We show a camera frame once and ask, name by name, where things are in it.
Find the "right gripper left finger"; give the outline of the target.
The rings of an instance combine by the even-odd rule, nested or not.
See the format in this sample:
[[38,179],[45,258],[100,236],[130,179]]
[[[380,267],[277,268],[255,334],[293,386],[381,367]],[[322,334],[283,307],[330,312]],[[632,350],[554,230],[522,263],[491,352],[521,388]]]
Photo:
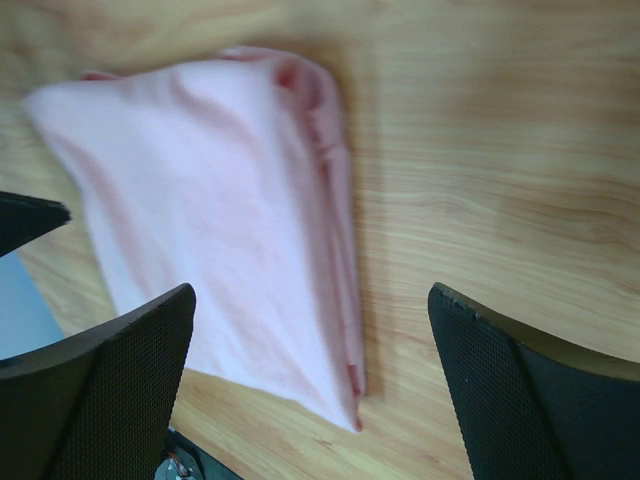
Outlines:
[[189,348],[196,295],[145,305],[1,363],[4,479],[151,479]]

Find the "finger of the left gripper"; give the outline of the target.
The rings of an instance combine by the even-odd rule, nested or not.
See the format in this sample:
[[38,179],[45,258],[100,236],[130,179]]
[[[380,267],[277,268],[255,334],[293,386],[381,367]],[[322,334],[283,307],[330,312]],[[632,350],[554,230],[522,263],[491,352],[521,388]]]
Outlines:
[[0,198],[1,256],[70,221],[70,211],[57,201],[4,191]]

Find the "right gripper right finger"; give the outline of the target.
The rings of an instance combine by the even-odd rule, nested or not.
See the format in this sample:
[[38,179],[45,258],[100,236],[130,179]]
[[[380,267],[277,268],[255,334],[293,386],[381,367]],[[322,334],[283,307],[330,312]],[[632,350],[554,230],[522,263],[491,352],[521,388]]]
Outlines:
[[476,479],[636,479],[639,365],[436,283],[435,344]]

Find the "pink t-shirt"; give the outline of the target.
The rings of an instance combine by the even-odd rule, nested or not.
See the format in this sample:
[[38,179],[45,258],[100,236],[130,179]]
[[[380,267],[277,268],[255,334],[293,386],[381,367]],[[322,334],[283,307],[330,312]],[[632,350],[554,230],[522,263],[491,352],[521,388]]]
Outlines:
[[25,110],[78,186],[112,302],[196,292],[189,369],[360,429],[351,158],[331,75],[297,54],[89,73]]

